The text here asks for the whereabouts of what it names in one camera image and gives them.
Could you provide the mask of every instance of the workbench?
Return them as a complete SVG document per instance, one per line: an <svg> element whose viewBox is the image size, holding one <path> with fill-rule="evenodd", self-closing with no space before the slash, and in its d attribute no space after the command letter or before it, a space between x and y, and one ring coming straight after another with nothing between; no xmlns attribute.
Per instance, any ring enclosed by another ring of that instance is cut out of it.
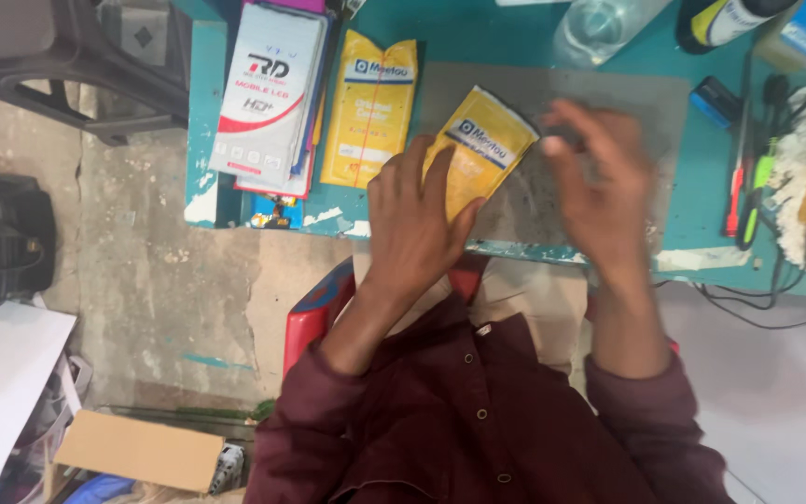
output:
<svg viewBox="0 0 806 504"><path fill-rule="evenodd" d="M237 1L173 2L194 20L185 220L209 228L243 226L250 218L249 196L232 189L232 177L207 169L240 6ZM751 35L703 56L687 55L674 39L679 3L674 0L667 6L599 72L675 76L692 86L715 75L738 93ZM493 0L368 0L346 28L384 47L399 40L424 42L428 61L552 67L554 30L568 6L499 7ZM336 59L328 75L329 97L333 96L337 66ZM755 61L752 86L758 97L771 71L766 63ZM806 84L806 74L792 75L792 84ZM778 256L771 232L760 227L750 257L737 254L734 240L721 236L733 168L732 136L689 106L688 99L686 106L663 252L653 261L655 278L768 291ZM762 105L756 103L756 107L759 117ZM417 123L418 114L419 95L412 124ZM322 147L306 200L305 225L298 231L367 238L365 191L319 182ZM585 266L583 256L570 246L479 240L466 248L492 256ZM790 269L792 277L797 274L797 268ZM792 293L806 295L806 276Z"/></svg>

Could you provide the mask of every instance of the hand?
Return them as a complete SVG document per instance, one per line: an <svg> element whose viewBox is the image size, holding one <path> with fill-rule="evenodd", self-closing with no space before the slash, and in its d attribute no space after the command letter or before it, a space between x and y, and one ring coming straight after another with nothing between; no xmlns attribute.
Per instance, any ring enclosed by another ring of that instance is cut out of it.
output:
<svg viewBox="0 0 806 504"><path fill-rule="evenodd" d="M447 174L453 148L437 154L424 176L424 157L434 143L420 135L391 158L369 182L372 267L364 284L401 304L415 303L462 255L484 198L447 219Z"/></svg>
<svg viewBox="0 0 806 504"><path fill-rule="evenodd" d="M543 138L543 155L552 167L571 243L610 285L646 281L646 215L654 166L642 149L639 122L565 99L554 101L543 122L572 127L598 166L598 180L588 182L577 155L561 137Z"/></svg>

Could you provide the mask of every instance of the gray chair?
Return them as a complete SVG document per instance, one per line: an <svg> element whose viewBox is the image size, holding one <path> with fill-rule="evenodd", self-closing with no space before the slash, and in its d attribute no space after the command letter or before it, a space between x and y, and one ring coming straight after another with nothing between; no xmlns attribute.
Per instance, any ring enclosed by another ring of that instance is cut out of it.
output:
<svg viewBox="0 0 806 504"><path fill-rule="evenodd" d="M129 133L187 127L191 21L170 7L172 65L154 66L107 39L94 0L0 0L0 99L126 144ZM48 80L50 93L27 81ZM92 84L143 105L133 115L94 119L72 109L65 81Z"/></svg>

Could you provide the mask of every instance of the plastic bottle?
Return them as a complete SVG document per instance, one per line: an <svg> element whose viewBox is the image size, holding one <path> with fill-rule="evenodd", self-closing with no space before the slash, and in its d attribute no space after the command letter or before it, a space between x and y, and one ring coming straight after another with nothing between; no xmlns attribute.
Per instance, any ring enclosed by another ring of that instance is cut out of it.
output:
<svg viewBox="0 0 806 504"><path fill-rule="evenodd" d="M682 0L677 42L690 54L705 54L785 12L795 1Z"/></svg>
<svg viewBox="0 0 806 504"><path fill-rule="evenodd" d="M670 0L575 0L555 29L557 66L593 69L643 29Z"/></svg>
<svg viewBox="0 0 806 504"><path fill-rule="evenodd" d="M806 69L806 0L767 26L754 54L787 74Z"/></svg>

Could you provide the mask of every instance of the sleeve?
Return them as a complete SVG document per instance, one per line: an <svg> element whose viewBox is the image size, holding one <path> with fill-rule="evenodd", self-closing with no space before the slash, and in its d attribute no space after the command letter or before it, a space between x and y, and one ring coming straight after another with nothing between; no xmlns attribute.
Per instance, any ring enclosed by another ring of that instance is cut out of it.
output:
<svg viewBox="0 0 806 504"><path fill-rule="evenodd" d="M615 376L592 356L586 371L589 403L661 502L733 502L723 486L723 457L700 445L698 404L676 354L664 373L649 379Z"/></svg>
<svg viewBox="0 0 806 504"><path fill-rule="evenodd" d="M343 438L363 378L330 369L310 345L285 376L276 409L256 430L243 504L324 502L352 453Z"/></svg>

